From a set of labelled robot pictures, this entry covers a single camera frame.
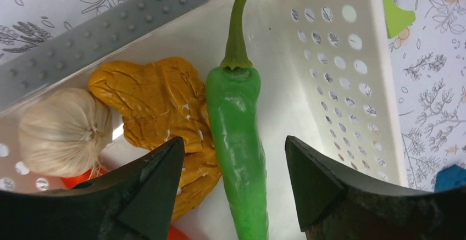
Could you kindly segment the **orange carrot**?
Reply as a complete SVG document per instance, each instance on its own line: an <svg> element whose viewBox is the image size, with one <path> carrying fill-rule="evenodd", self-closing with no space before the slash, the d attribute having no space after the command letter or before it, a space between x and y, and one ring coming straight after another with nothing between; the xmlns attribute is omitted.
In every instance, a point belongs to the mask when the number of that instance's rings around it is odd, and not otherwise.
<svg viewBox="0 0 466 240"><path fill-rule="evenodd" d="M91 170L88 170L79 176L61 177L60 179L66 188L71 189L82 182L105 175L107 172L105 168L100 168L96 174L91 174ZM173 225L170 225L167 240L190 240L190 238Z"/></svg>

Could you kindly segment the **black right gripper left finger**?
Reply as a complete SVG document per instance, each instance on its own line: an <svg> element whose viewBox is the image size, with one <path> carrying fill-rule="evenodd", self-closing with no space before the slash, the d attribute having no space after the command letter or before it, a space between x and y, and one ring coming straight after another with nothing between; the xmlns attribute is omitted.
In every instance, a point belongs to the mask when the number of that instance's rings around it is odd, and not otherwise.
<svg viewBox="0 0 466 240"><path fill-rule="evenodd" d="M71 189L1 192L1 239L166 239L185 156L175 137Z"/></svg>

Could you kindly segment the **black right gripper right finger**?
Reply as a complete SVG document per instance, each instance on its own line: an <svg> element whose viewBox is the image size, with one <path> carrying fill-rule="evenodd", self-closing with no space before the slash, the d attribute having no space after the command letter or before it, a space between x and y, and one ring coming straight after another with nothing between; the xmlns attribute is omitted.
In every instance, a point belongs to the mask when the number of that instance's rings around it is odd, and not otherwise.
<svg viewBox="0 0 466 240"><path fill-rule="evenodd" d="M285 153L307 239L465 239L465 187L429 193L333 160L295 136Z"/></svg>

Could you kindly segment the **green cucumber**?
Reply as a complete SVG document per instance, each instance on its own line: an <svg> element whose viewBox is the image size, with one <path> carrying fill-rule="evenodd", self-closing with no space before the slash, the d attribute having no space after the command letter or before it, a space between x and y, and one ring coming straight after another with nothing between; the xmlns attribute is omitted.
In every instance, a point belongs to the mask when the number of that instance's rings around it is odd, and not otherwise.
<svg viewBox="0 0 466 240"><path fill-rule="evenodd" d="M267 171L257 127L258 71L243 36L247 0L232 7L225 57L206 79L207 112L224 190L239 239L268 239Z"/></svg>

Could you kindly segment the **white plastic basket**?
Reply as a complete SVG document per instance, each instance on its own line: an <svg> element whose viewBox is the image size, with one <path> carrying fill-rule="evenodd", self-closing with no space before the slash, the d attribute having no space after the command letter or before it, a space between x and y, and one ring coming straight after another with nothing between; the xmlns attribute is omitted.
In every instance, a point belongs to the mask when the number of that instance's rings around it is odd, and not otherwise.
<svg viewBox="0 0 466 240"><path fill-rule="evenodd" d="M1 192L61 188L19 155L18 122L64 87L84 88L112 60L180 56L201 77L223 59L234 0L127 0L86 22L82 1L1 0ZM364 177L407 186L383 0L248 0L248 55L262 90L258 126L267 157L271 239L303 239L285 159L293 135Z"/></svg>

